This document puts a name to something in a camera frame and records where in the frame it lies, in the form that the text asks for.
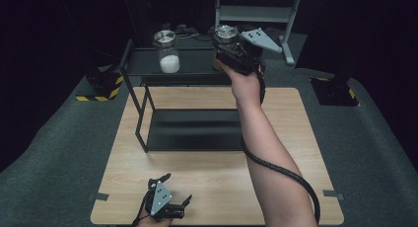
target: metal jar lid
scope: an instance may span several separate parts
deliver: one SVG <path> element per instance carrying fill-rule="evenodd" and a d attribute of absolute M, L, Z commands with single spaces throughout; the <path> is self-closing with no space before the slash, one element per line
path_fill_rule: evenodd
<path fill-rule="evenodd" d="M 223 25 L 215 28 L 215 39 L 217 39 L 220 43 L 229 43 L 234 41 L 237 34 L 238 30 L 236 27 Z"/>
<path fill-rule="evenodd" d="M 154 41 L 158 47 L 169 47 L 175 45 L 175 33 L 164 30 L 154 34 Z"/>

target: gray carpet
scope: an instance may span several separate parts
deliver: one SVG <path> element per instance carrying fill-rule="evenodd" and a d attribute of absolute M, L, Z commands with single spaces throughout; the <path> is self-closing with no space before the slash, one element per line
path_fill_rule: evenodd
<path fill-rule="evenodd" d="M 305 38 L 290 37 L 296 58 Z M 208 43 L 182 40 L 179 46 Z M 416 226 L 418 176 L 362 85 L 349 81 L 359 107 L 323 107 L 309 78 L 332 75 L 294 69 L 280 54 L 264 56 L 267 93 L 268 87 L 294 87 L 301 94 L 332 183 L 344 196 L 342 226 Z M 68 97 L 0 174 L 0 226 L 94 226 L 91 194 L 99 190 L 127 96 L 123 83 L 113 101 Z"/>

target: black shelf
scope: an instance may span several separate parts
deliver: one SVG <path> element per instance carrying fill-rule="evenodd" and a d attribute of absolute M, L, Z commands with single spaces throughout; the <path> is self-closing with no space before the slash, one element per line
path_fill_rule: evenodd
<path fill-rule="evenodd" d="M 213 48 L 182 48 L 178 50 L 180 69 L 164 73 L 158 53 L 153 48 L 134 48 L 126 69 L 128 76 L 140 76 L 147 86 L 168 85 L 231 85 L 230 78 L 213 67 Z"/>
<path fill-rule="evenodd" d="M 237 110 L 159 110 L 151 119 L 149 151 L 241 150 Z"/>

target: wooden tabletop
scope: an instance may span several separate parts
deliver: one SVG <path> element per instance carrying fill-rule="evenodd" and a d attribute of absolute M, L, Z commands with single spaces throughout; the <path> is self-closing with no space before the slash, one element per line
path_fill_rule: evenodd
<path fill-rule="evenodd" d="M 144 88 L 134 88 L 138 99 Z M 228 87 L 153 87 L 158 109 L 234 109 Z M 333 186 L 318 149 L 299 92 L 293 88 L 267 88 L 263 109 L 303 177 L 313 187 L 321 207 L 322 225 L 344 221 L 336 197 L 324 196 Z M 131 224 L 135 219 L 149 179 L 171 173 L 165 186 L 173 194 L 172 204 L 181 204 L 190 194 L 183 219 L 173 225 L 263 225 L 241 151 L 150 151 L 145 153 L 134 132 L 138 112 L 129 97 L 104 171 L 91 220 L 95 224 Z M 141 135 L 147 138 L 151 108 L 147 108 Z"/>

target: white shelf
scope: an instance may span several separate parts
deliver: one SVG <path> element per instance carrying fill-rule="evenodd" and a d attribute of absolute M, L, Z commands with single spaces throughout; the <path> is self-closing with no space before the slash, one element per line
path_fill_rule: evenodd
<path fill-rule="evenodd" d="M 219 20 L 288 23 L 291 13 L 292 8 L 221 5 Z"/>

